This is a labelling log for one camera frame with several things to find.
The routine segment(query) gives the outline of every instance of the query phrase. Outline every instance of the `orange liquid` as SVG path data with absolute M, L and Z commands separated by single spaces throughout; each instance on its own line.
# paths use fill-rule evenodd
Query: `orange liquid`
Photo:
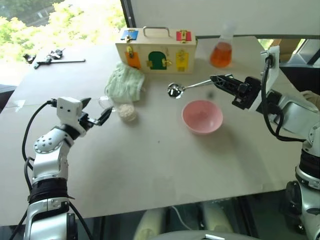
M 232 46 L 226 42 L 219 42 L 211 53 L 210 62 L 213 66 L 223 68 L 231 63 Z

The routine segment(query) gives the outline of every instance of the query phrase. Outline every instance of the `small glass cup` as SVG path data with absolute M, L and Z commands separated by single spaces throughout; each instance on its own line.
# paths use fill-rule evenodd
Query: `small glass cup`
M 135 106 L 132 102 L 129 91 L 124 90 L 119 96 L 111 96 L 107 92 L 106 95 L 101 96 L 99 105 L 107 109 L 113 106 L 113 109 L 118 113 L 119 117 L 125 122 L 131 122 L 137 117 Z

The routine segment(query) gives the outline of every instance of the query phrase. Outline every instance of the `green door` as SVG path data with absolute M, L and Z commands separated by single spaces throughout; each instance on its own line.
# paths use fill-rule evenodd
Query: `green door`
M 150 52 L 149 56 L 148 56 L 148 60 L 149 60 L 149 67 L 151 70 L 166 70 L 167 69 L 166 64 L 163 64 L 163 62 L 164 63 L 166 62 L 166 55 L 160 51 Z

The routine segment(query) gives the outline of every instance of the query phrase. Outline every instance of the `box handle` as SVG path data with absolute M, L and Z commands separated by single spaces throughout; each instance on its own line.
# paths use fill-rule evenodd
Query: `box handle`
M 169 28 L 165 27 L 165 26 L 144 26 L 143 27 L 143 35 L 146 37 L 146 29 L 164 29 L 168 31 L 168 37 L 170 38 L 170 32 L 169 32 Z

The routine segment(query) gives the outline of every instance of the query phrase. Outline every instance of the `green cloth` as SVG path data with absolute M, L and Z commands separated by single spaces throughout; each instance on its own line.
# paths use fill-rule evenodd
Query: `green cloth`
M 144 80 L 145 75 L 141 71 L 119 62 L 105 86 L 104 93 L 118 103 L 139 101 Z

